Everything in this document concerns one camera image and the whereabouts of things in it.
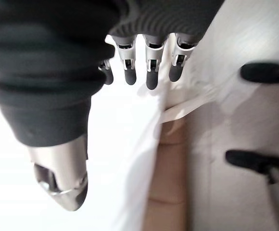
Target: black rubber foot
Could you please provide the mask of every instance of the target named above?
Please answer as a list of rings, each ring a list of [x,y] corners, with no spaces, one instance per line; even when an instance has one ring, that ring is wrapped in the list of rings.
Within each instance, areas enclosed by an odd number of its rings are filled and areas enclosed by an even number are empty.
[[[146,85],[149,90],[153,90],[158,86],[158,72],[147,71]]]
[[[177,82],[182,74],[183,67],[182,66],[171,66],[169,70],[169,79],[172,82]]]
[[[103,72],[105,73],[105,76],[106,76],[105,84],[111,85],[114,82],[114,76],[113,76],[112,70],[111,69],[104,70]]]
[[[135,69],[129,69],[129,70],[125,70],[125,78],[126,78],[126,82],[129,85],[133,85],[136,82],[136,71]]]
[[[251,63],[240,69],[243,79],[255,83],[279,83],[279,64]]]
[[[278,156],[266,156],[244,150],[228,150],[225,159],[234,166],[248,168],[264,175],[269,173],[271,167],[279,169]]]

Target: robotic hand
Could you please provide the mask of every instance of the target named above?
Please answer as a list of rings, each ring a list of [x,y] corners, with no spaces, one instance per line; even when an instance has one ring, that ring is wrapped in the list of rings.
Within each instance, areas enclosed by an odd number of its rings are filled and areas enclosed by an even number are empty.
[[[87,193],[90,100],[113,82],[105,36],[129,85],[136,35],[145,36],[152,90],[168,34],[177,37],[169,78],[178,81],[223,1],[0,0],[0,109],[28,147],[38,183],[63,208],[79,209]]]

